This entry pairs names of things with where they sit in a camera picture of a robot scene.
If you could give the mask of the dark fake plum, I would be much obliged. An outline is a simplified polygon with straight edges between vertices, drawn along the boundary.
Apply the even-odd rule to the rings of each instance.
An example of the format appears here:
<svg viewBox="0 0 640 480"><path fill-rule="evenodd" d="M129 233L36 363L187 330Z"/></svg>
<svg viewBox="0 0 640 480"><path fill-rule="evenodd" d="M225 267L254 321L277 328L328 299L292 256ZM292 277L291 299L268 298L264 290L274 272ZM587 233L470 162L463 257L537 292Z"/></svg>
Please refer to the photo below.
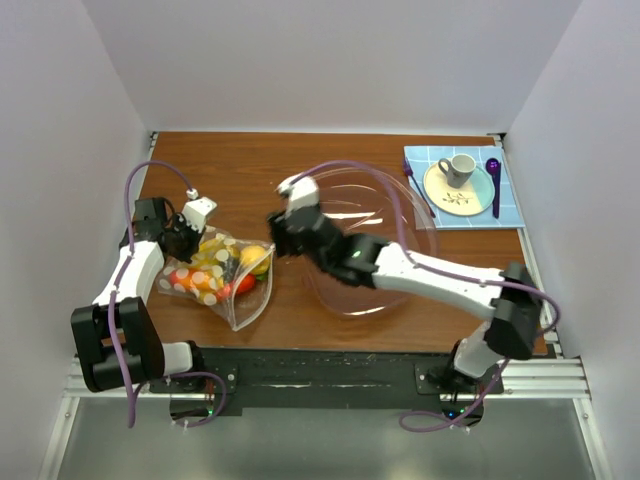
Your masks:
<svg viewBox="0 0 640 480"><path fill-rule="evenodd" d="M237 257L229 256L221 263L221 267L223 269L222 279L224 283L231 283L235 279L239 268L239 259Z"/></svg>

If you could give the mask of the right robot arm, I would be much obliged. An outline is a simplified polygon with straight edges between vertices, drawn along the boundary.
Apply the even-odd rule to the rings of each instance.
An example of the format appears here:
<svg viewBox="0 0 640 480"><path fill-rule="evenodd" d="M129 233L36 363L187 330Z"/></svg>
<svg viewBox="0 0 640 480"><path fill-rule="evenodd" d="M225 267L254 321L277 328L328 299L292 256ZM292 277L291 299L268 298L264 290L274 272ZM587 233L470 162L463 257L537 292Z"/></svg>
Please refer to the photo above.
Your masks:
<svg viewBox="0 0 640 480"><path fill-rule="evenodd" d="M268 216L278 256L304 256L348 287L433 299L481 320L453 349L448 386L469 392L498 361L528 360L539 335L542 293L527 268L477 268L419 254L371 234L343 232L319 206Z"/></svg>

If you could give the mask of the yellow fake mango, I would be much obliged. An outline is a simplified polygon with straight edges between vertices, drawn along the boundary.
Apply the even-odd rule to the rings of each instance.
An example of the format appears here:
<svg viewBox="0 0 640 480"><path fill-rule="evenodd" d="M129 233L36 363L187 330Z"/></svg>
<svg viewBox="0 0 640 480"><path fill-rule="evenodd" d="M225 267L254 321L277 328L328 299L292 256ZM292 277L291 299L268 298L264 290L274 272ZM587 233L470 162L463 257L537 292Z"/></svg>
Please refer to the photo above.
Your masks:
<svg viewBox="0 0 640 480"><path fill-rule="evenodd" d="M223 265L230 259L238 259L239 251L236 240L226 236L217 236L204 241L192 256L192 263L197 267Z"/></svg>

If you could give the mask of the orange fake fruit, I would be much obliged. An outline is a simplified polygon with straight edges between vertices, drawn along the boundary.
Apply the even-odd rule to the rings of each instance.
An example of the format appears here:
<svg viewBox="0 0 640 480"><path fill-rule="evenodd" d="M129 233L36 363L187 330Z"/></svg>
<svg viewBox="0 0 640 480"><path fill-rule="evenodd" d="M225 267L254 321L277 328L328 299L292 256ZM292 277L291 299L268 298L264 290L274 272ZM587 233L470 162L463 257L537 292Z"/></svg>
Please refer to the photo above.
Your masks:
<svg viewBox="0 0 640 480"><path fill-rule="evenodd" d="M181 287L185 292L206 292L211 290L212 276L207 271L190 268L178 268L169 274L170 285L177 290Z"/></svg>

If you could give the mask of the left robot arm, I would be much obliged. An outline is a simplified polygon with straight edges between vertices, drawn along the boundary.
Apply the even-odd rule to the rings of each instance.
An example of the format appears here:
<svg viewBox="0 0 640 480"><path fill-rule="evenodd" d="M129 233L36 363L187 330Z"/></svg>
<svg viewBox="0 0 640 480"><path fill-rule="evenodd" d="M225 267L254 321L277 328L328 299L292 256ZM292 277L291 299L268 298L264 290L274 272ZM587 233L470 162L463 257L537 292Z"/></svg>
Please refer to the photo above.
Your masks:
<svg viewBox="0 0 640 480"><path fill-rule="evenodd" d="M147 310L147 300L166 260L188 262L198 251L216 203L188 201L180 212L164 197L135 202L132 235L120 242L118 264L103 291L70 319L76 354L92 392L123 387L121 365L133 384L171 376L185 392L200 390L207 368L193 341L163 343Z"/></svg>

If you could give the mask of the fake orange carrot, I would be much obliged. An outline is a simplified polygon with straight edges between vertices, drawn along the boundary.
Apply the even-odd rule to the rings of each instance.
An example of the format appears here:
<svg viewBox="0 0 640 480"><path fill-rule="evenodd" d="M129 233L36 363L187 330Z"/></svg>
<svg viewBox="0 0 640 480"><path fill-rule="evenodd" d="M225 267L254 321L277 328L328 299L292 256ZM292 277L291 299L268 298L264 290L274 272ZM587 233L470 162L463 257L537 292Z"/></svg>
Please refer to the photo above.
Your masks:
<svg viewBox="0 0 640 480"><path fill-rule="evenodd" d="M257 279L253 274L225 283L216 290L215 296L219 302L229 300L237 295L242 295L251 291L257 283Z"/></svg>

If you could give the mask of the clear zip top bag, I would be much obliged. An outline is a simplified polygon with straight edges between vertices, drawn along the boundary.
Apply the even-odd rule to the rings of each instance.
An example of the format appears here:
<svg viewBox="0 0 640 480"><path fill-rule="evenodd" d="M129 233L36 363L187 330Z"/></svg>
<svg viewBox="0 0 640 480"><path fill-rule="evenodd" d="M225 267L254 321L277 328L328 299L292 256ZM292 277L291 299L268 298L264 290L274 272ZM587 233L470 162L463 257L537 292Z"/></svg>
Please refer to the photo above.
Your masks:
<svg viewBox="0 0 640 480"><path fill-rule="evenodd" d="M270 253L270 268L267 272L261 275L254 275L257 279L257 283L251 291L242 295L234 296L229 300L219 302L215 296L215 292L225 284L222 279L223 269L221 265L197 267L194 266L192 262L183 263L173 258L166 261L165 266L156 277L156 287L161 294L189 298L194 302L209 308L217 316L225 320L231 330L239 331L253 323L269 303L273 287L273 258L275 254L275 246L274 244L265 241L239 239L231 235L229 232L213 226L205 228L200 245L204 241L217 236L226 236L236 240L236 247L239 251L239 268L234 280L241 279L246 275L251 274L248 269L245 269L240 265L240 253L243 248L249 245L260 245ZM185 292L182 291L181 287L175 290L169 283L169 274L173 270L181 267L209 272L212 276L212 280L210 281L211 290L202 293Z"/></svg>

